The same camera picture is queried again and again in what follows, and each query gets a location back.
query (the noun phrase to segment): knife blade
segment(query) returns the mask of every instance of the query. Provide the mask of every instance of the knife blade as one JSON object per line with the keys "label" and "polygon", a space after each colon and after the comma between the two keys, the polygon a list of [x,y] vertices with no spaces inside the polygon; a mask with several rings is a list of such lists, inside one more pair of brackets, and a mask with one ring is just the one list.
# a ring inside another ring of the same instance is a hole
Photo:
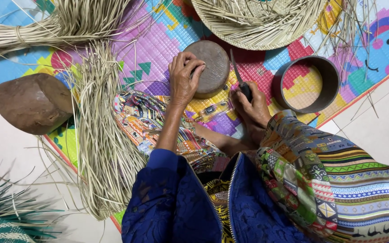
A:
{"label": "knife blade", "polygon": [[240,73],[238,72],[238,69],[236,68],[236,63],[235,63],[235,59],[233,58],[232,49],[230,49],[230,59],[232,61],[232,65],[233,65],[233,69],[235,71],[236,79],[238,80],[238,87],[240,88],[241,93],[243,93],[246,96],[247,100],[251,103],[253,96],[251,95],[250,87],[246,82],[244,82],[242,80]]}

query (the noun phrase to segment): foam mat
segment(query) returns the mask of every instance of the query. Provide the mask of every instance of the foam mat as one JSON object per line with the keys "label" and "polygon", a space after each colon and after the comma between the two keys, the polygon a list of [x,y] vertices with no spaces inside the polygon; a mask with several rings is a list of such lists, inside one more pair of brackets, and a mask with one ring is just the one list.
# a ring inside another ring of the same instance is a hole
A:
{"label": "foam mat", "polygon": [[[22,8],[28,9],[29,16],[19,11],[12,0],[0,0],[0,17],[4,16],[0,18],[0,23],[27,25],[33,22],[32,19],[40,20],[54,10],[53,0],[16,0],[16,2]],[[266,94],[268,108],[273,114],[281,109],[271,97],[271,81],[275,71],[289,61],[317,54],[330,59],[339,70],[342,70],[342,85],[334,102],[328,108],[315,114],[298,115],[303,122],[309,122],[317,117],[310,125],[319,127],[389,78],[389,0],[376,0],[375,2],[376,8],[361,4],[359,9],[361,16],[365,16],[366,14],[363,12],[367,13],[367,9],[370,9],[369,19],[374,20],[370,26],[366,27],[367,36],[365,36],[371,40],[368,46],[370,59],[367,57],[366,49],[361,47],[355,53],[356,59],[351,60],[343,53],[334,53],[331,45],[319,48],[323,36],[327,34],[326,27],[330,26],[334,17],[338,15],[340,7],[335,3],[327,5],[325,17],[321,16],[319,21],[303,37],[289,46],[271,51],[246,51],[232,47],[214,36],[202,24],[194,9],[182,0],[165,0],[161,4],[158,0],[146,1],[142,9],[132,19],[134,21],[136,18],[150,13],[151,21],[154,21],[154,24],[149,27],[146,34],[128,46],[126,46],[127,42],[121,42],[132,40],[139,31],[147,28],[147,23],[139,29],[115,37],[118,40],[115,44],[118,47],[116,50],[120,62],[122,84],[152,95],[168,95],[168,63],[173,56],[192,42],[205,39],[219,43],[227,52],[230,48],[233,49],[242,79],[255,81],[258,84],[259,89]],[[6,59],[0,57],[0,83],[40,72],[55,75],[64,82],[64,75],[56,70],[56,68],[63,66],[62,63],[59,63],[60,59],[57,58],[57,55],[64,56],[65,53],[48,47],[33,47],[27,51],[20,50],[9,53],[6,55]],[[193,100],[187,108],[187,114],[196,117],[198,111],[210,104],[227,99],[229,90],[234,89],[236,83],[235,73],[232,70],[223,91],[208,100]],[[286,75],[284,93],[294,106],[304,107],[319,95],[320,84],[321,80],[316,69],[304,65],[296,66]],[[241,121],[233,112],[217,117],[205,126],[233,137],[241,137],[243,134]],[[74,125],[64,124],[48,134],[47,139],[72,165],[73,169],[76,169],[74,131]],[[112,217],[117,227],[121,218],[122,213]]]}

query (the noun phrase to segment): left hand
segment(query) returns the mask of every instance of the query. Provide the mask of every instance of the left hand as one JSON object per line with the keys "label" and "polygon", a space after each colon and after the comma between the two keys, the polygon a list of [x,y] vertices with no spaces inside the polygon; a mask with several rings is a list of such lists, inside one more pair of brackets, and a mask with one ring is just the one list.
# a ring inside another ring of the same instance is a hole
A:
{"label": "left hand", "polygon": [[186,108],[198,86],[199,77],[205,69],[205,62],[196,59],[191,52],[180,52],[169,63],[170,105]]}

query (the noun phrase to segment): blue sleeve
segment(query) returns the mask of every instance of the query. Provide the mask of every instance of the blue sleeve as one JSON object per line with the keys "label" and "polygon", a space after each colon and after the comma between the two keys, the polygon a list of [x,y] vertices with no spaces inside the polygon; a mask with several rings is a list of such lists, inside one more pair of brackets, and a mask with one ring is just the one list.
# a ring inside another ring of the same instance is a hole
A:
{"label": "blue sleeve", "polygon": [[149,155],[149,160],[147,163],[148,168],[157,169],[157,168],[168,168],[172,171],[176,171],[178,166],[178,156],[166,149],[154,149],[153,152]]}
{"label": "blue sleeve", "polygon": [[152,168],[160,162],[165,164],[161,159],[150,160],[149,166],[138,172],[121,223],[124,243],[171,241],[179,175],[176,169]]}

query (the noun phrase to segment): round wooden block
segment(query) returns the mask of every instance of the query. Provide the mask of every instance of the round wooden block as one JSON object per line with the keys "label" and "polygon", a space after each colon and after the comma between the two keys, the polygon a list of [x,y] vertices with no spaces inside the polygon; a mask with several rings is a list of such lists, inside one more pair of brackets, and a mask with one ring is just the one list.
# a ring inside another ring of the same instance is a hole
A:
{"label": "round wooden block", "polygon": [[199,87],[194,97],[209,99],[217,95],[224,88],[229,76],[230,62],[226,51],[212,41],[197,41],[184,51],[193,53],[205,62],[205,70],[199,78]]}
{"label": "round wooden block", "polygon": [[49,133],[75,110],[71,92],[52,75],[32,74],[0,84],[0,114],[24,132]]}

